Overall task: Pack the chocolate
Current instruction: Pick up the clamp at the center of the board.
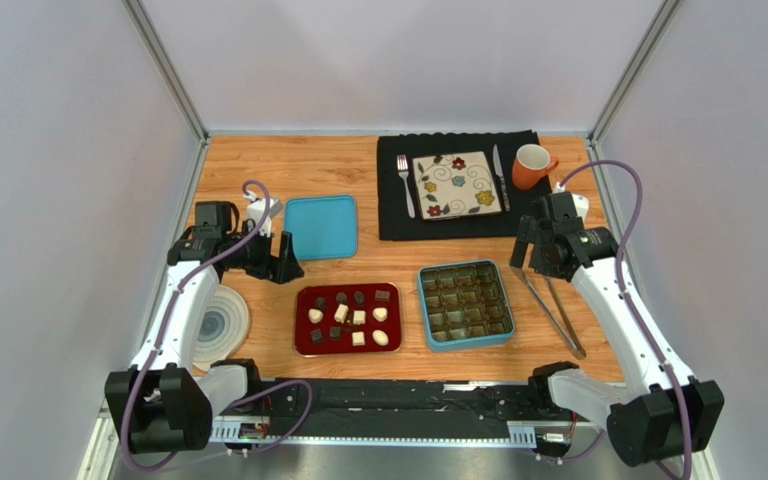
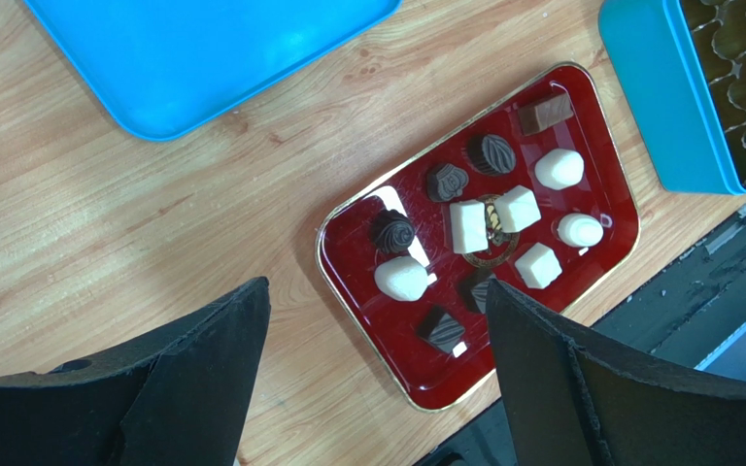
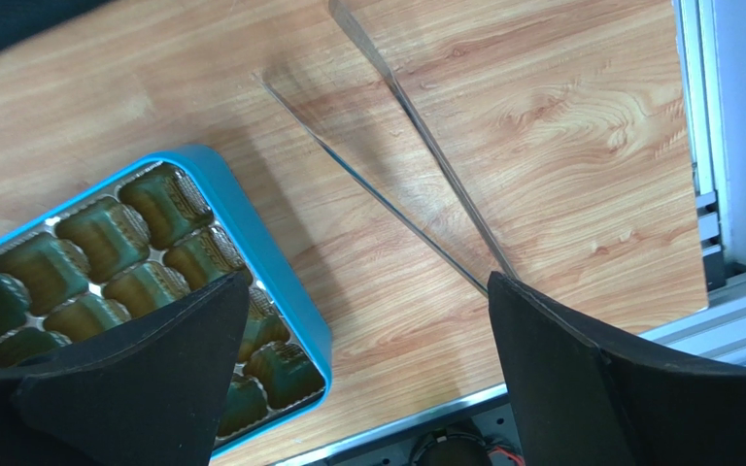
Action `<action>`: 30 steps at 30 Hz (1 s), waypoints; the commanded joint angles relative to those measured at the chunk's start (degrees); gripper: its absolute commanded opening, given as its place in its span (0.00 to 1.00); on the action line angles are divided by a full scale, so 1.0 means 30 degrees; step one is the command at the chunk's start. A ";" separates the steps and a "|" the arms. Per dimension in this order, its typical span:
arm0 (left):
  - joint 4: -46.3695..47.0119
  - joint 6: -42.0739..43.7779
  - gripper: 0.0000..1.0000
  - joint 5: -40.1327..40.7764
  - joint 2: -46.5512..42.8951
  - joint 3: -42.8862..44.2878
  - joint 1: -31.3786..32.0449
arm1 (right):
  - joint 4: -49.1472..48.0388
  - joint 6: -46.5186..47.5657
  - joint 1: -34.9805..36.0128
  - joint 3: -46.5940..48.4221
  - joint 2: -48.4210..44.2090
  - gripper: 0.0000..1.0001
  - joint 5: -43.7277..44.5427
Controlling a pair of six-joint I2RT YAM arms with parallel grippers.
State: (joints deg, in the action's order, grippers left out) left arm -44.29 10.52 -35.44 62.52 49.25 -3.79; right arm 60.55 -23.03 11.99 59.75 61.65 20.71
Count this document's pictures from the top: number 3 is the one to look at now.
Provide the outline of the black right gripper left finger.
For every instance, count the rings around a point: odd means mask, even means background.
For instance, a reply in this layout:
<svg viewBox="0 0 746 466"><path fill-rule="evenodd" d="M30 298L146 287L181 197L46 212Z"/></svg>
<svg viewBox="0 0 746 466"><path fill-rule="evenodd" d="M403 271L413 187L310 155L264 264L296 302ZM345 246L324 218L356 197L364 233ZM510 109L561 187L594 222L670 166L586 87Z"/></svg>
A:
<svg viewBox="0 0 746 466"><path fill-rule="evenodd" d="M230 274L0 369L0 465L205 465L246 325Z"/></svg>

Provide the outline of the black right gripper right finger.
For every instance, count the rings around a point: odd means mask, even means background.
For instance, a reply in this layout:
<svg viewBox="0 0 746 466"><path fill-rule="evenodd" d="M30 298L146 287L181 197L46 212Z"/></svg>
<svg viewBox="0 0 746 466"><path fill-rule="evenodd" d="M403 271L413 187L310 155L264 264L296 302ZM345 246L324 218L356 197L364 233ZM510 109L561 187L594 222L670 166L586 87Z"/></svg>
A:
<svg viewBox="0 0 746 466"><path fill-rule="evenodd" d="M530 465L746 465L746 367L671 349L500 272L489 316Z"/></svg>

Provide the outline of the metal serving tongs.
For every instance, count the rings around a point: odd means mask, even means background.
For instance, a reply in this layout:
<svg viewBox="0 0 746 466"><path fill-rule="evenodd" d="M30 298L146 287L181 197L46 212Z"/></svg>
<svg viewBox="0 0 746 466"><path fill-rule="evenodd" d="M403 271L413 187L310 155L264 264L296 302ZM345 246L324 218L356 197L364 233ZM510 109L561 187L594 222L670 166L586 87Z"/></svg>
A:
<svg viewBox="0 0 746 466"><path fill-rule="evenodd" d="M482 294L494 271L516 277L488 222L441 150L396 74L349 1L326 4L356 50L354 63L374 70L371 84L341 88L335 102L283 93L309 79L279 64L254 78L352 179Z"/></svg>

